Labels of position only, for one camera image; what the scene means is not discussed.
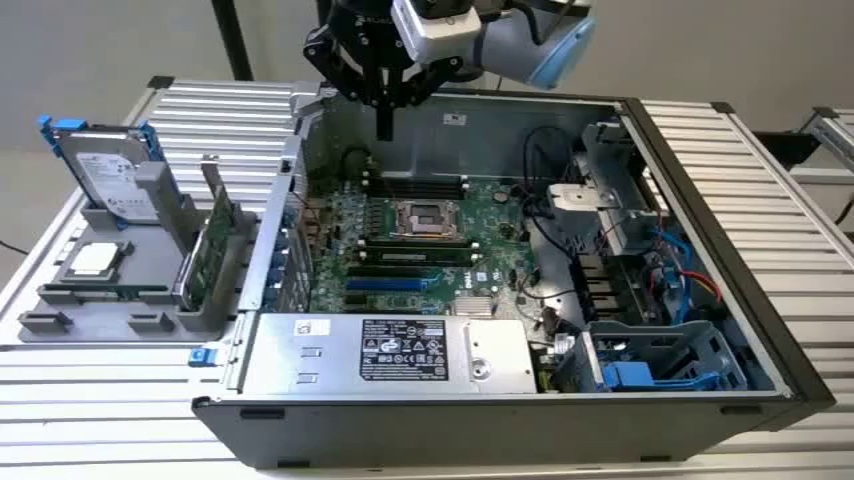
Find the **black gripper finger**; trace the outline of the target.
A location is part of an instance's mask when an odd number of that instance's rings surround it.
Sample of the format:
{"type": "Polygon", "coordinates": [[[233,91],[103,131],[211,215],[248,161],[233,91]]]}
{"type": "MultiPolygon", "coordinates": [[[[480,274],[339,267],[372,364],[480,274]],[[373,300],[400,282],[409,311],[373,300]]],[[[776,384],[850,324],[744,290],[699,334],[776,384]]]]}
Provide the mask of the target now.
{"type": "Polygon", "coordinates": [[[420,105],[438,91],[439,87],[451,80],[463,66],[459,56],[436,60],[407,80],[403,80],[404,70],[388,70],[384,89],[384,139],[393,139],[393,112],[407,106],[420,105]]]}
{"type": "Polygon", "coordinates": [[[325,80],[351,101],[360,101],[375,109],[376,139],[385,139],[385,95],[380,70],[365,64],[363,72],[341,57],[328,28],[313,29],[303,45],[303,55],[325,80]]]}

